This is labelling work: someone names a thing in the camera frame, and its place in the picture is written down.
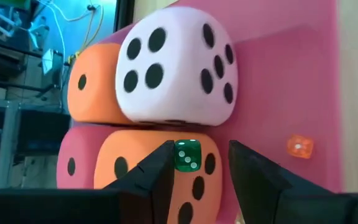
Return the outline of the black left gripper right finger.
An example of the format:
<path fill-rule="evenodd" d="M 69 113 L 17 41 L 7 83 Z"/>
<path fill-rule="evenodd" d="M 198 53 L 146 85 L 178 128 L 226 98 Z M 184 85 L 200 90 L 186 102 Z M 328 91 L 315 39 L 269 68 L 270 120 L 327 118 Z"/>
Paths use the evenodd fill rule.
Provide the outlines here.
<path fill-rule="evenodd" d="M 358 193 L 327 190 L 239 141 L 228 158 L 246 224 L 358 224 Z"/>

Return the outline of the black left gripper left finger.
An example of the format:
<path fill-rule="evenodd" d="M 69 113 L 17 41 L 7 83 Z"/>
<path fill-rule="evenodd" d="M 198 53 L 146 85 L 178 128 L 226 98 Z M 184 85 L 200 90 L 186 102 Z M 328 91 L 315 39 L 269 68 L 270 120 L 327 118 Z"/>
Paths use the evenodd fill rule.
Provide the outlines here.
<path fill-rule="evenodd" d="M 174 142 L 101 190 L 0 189 L 0 224 L 167 224 Z"/>

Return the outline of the large orange foam die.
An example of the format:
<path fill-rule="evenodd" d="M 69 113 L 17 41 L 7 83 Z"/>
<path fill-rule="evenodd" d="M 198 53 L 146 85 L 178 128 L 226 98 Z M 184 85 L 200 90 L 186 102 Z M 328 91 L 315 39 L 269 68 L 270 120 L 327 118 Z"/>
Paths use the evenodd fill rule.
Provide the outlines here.
<path fill-rule="evenodd" d="M 110 134 L 99 150 L 94 188 L 101 189 L 124 176 L 167 140 L 199 141 L 201 164 L 196 172 L 175 171 L 167 224 L 216 224 L 223 168 L 216 143 L 201 133 L 121 130 Z"/>
<path fill-rule="evenodd" d="M 118 103 L 115 91 L 120 45 L 95 44 L 76 59 L 68 83 L 68 110 L 77 122 L 131 124 Z"/>

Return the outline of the large red foam die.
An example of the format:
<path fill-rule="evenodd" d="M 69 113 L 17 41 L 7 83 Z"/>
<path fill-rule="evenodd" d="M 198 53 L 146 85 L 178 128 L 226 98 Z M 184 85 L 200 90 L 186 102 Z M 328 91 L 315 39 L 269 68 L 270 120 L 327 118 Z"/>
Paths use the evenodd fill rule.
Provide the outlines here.
<path fill-rule="evenodd" d="M 117 128 L 81 125 L 69 129 L 58 153 L 56 180 L 59 189 L 92 189 L 99 150 Z"/>

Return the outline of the small orange translucent die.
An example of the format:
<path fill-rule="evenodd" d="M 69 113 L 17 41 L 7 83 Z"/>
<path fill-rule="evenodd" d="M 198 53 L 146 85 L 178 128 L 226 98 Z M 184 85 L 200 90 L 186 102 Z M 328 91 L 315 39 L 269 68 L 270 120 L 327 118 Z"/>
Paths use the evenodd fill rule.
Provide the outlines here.
<path fill-rule="evenodd" d="M 293 157 L 309 159 L 313 153 L 314 142 L 310 138 L 293 135 L 287 141 L 287 153 Z"/>

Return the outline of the small green translucent die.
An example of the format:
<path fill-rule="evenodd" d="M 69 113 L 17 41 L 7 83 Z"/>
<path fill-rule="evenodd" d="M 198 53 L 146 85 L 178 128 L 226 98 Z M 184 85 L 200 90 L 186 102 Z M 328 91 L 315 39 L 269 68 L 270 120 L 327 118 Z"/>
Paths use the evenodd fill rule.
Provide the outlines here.
<path fill-rule="evenodd" d="M 196 139 L 175 141 L 175 168 L 180 172 L 195 172 L 201 167 L 201 143 Z"/>

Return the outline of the metal shelf rack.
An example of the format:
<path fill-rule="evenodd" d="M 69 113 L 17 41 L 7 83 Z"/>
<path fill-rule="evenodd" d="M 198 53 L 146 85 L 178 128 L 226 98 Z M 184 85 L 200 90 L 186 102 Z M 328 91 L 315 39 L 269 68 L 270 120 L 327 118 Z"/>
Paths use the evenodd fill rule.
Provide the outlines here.
<path fill-rule="evenodd" d="M 57 12 L 59 8 L 53 3 L 53 0 L 0 0 L 0 39 L 7 40 L 11 38 L 15 31 L 24 30 L 29 38 L 30 51 L 25 53 L 25 61 L 28 59 L 34 60 L 40 53 L 45 53 L 46 50 L 41 48 L 41 40 L 46 38 L 49 30 L 46 19 L 40 16 L 35 16 L 35 19 L 30 23 L 29 28 L 22 27 L 22 21 L 19 18 L 19 9 L 28 9 L 30 3 L 35 1 L 50 9 L 53 16 L 55 27 L 60 36 L 62 43 L 63 56 L 66 55 L 65 41 L 60 27 Z M 18 100 L 21 103 L 34 104 L 40 102 L 46 92 L 56 89 L 61 93 L 63 89 L 62 75 L 65 71 L 64 67 L 59 65 L 57 83 L 49 86 L 45 86 L 39 90 L 36 90 L 33 86 L 27 86 L 25 83 L 8 83 L 3 84 L 2 87 L 7 90 L 7 97 L 10 100 Z"/>

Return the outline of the pink plastic box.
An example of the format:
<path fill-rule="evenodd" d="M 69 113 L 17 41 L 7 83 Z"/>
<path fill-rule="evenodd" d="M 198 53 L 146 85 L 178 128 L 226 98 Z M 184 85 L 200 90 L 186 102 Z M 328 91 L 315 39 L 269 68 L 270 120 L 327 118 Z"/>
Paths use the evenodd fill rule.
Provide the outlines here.
<path fill-rule="evenodd" d="M 227 167 L 232 139 L 315 184 L 340 191 L 335 0 L 178 0 L 178 4 L 210 13 L 236 42 L 238 103 L 226 123 L 206 129 L 224 165 L 216 223 L 233 223 L 239 213 Z M 287 153 L 287 141 L 293 135 L 313 140 L 309 159 Z"/>

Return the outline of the large pale pink foam die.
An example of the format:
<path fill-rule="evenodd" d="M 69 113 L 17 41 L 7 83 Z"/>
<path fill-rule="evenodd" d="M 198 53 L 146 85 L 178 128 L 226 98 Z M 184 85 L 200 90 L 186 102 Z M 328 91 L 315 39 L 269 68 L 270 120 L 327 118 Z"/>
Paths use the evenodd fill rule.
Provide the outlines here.
<path fill-rule="evenodd" d="M 218 126 L 236 104 L 234 45 L 207 12 L 160 9 L 126 35 L 115 84 L 118 104 L 132 121 Z"/>

